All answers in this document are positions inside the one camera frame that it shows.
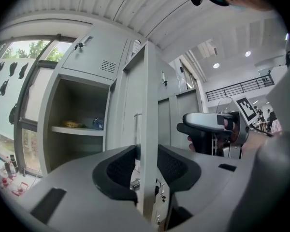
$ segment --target gray locker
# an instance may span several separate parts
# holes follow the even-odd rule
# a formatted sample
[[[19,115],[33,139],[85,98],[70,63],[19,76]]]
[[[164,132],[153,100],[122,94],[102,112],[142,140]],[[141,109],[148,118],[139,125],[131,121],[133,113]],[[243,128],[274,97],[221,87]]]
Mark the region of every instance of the gray locker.
[[[144,95],[150,86],[155,86],[152,92],[157,98],[150,101],[155,106],[158,100],[179,93],[176,71],[156,51],[149,55],[145,48],[143,46],[126,67],[118,72],[110,88],[104,123],[104,150],[140,144],[143,137],[142,123],[148,116],[144,110],[144,102],[148,102]],[[153,69],[153,75],[145,80],[149,67]],[[167,86],[163,83],[162,72]]]
[[[81,43],[83,48],[73,49],[62,67],[115,80],[121,62],[124,64],[126,60],[130,40],[122,34],[94,26]]]

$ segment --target ceiling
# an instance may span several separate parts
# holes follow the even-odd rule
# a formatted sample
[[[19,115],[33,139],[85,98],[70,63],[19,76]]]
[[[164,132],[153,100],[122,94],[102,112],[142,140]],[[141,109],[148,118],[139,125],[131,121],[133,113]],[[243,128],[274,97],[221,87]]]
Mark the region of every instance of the ceiling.
[[[268,100],[266,99],[265,95],[257,96],[254,98],[249,99],[250,103],[253,106],[262,107],[267,104]]]
[[[190,0],[20,0],[6,22],[11,27],[13,21],[16,25],[21,18],[37,20],[37,15],[54,20],[60,13],[65,19],[69,15],[74,23],[94,17],[133,31],[157,45],[168,62],[211,38],[221,63],[243,53],[248,46],[257,49],[261,45],[265,51],[273,43],[274,48],[281,47],[276,13],[220,7],[208,0],[201,6],[194,6]],[[277,37],[271,40],[268,34]],[[201,61],[205,75],[215,73],[208,68],[213,61]]]
[[[214,34],[191,51],[207,79],[231,72],[238,67],[255,68],[255,64],[285,54],[286,29],[278,18],[263,19]],[[220,66],[214,69],[215,63]]]

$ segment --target locker door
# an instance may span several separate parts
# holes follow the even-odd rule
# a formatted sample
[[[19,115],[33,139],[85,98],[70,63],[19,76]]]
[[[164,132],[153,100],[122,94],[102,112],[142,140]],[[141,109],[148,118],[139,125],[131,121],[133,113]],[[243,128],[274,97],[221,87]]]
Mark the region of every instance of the locker door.
[[[127,41],[109,29],[93,28],[81,41],[86,46],[73,50],[62,67],[114,80]]]

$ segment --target shelf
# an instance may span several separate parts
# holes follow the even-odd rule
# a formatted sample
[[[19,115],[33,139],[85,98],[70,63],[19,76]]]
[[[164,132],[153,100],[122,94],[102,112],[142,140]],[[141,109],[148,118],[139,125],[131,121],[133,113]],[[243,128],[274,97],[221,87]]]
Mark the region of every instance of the shelf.
[[[89,128],[70,128],[70,127],[52,126],[52,131],[82,136],[101,136],[101,137],[103,136],[102,130],[95,130]]]

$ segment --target cable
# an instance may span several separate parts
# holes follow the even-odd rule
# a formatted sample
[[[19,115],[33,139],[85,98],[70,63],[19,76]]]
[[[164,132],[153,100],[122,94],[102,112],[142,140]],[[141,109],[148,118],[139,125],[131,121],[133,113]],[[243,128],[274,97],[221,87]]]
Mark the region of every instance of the cable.
[[[39,174],[40,171],[41,171],[41,168],[39,169],[37,175],[35,176],[34,181],[33,181],[33,183],[31,184],[30,188],[33,186],[33,184],[34,184],[35,181],[37,180],[37,177],[38,177],[38,174]]]
[[[252,129],[255,129],[256,131],[259,131],[261,133],[264,133],[265,135],[267,135],[268,137],[274,137],[272,134],[268,133],[268,132],[265,132],[265,131],[262,131],[262,130],[259,130],[258,128],[254,127],[252,124],[250,124],[250,127]]]

